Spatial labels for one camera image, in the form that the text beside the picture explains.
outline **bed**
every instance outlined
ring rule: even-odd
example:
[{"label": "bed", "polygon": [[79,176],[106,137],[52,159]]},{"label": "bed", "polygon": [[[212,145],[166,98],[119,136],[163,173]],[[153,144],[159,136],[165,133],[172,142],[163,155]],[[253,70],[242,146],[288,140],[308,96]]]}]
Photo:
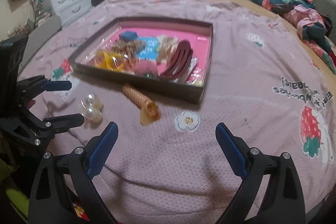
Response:
[{"label": "bed", "polygon": [[[121,85],[71,73],[67,63],[74,49],[115,17],[136,15],[214,24],[201,104],[149,94],[163,114],[149,127],[140,125],[139,111],[123,96]],[[110,121],[118,124],[117,143],[93,182],[123,224],[216,222],[241,183],[216,142],[220,122],[265,154],[292,155],[306,212],[336,183],[336,76],[299,40],[290,23],[250,0],[105,0],[51,38],[20,79],[39,74],[73,83],[69,92],[36,98],[31,111],[40,119],[77,113],[88,93],[98,94],[105,105],[100,124],[85,123],[56,135],[48,147],[55,155],[85,145]],[[192,116],[197,127],[178,130],[174,121],[181,115]],[[256,214],[266,186],[267,180],[249,217]]]}]

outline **clothes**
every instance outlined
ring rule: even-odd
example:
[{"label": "clothes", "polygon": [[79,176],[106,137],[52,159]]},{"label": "clothes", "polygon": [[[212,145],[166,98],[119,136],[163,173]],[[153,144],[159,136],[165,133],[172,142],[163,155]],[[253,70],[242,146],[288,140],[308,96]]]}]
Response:
[{"label": "clothes", "polygon": [[286,18],[295,27],[302,41],[308,45],[336,74],[336,57],[325,38],[326,27],[321,15],[314,10],[315,0],[251,0]]},{"label": "clothes", "polygon": [[297,26],[297,34],[300,39],[322,58],[333,74],[336,74],[335,54],[331,49],[330,43],[324,37],[325,27],[321,15],[314,9],[298,5],[292,11],[283,14],[283,17],[294,26]]}]

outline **drawer handle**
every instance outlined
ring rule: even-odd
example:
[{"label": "drawer handle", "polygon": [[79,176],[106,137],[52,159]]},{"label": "drawer handle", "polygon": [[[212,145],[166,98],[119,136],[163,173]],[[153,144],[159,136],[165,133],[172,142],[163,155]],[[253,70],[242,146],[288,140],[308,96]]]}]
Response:
[{"label": "drawer handle", "polygon": [[80,9],[81,9],[81,6],[79,6],[77,9],[73,9],[71,12],[73,12],[73,13],[75,14],[75,13],[77,13]]},{"label": "drawer handle", "polygon": [[59,4],[62,4],[62,3],[64,3],[64,2],[65,2],[65,0],[59,0],[59,1],[58,1]]}]

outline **strawberry print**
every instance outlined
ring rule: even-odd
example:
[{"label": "strawberry print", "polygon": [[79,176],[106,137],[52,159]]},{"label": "strawberry print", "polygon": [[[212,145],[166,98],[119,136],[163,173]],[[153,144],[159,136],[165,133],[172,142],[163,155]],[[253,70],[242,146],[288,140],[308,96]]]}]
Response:
[{"label": "strawberry print", "polygon": [[318,121],[316,117],[312,114],[312,109],[310,107],[304,106],[301,115],[301,140],[305,143],[307,138],[314,139],[318,138],[319,142],[321,140],[321,131],[318,128]]},{"label": "strawberry print", "polygon": [[300,137],[303,142],[303,151],[309,157],[321,156],[323,165],[333,162],[328,126],[320,111],[308,106],[303,107],[300,119]]},{"label": "strawberry print", "polygon": [[60,67],[63,69],[64,73],[68,73],[72,71],[70,62],[67,59],[63,60]]}]

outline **black bag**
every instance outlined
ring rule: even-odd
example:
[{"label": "black bag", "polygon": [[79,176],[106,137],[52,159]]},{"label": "black bag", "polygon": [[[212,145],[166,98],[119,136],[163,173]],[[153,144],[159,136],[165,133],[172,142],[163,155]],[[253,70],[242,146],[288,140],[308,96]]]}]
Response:
[{"label": "black bag", "polygon": [[329,16],[321,15],[324,21],[324,25],[326,28],[326,37],[330,36],[331,31],[333,30],[333,22]]}]

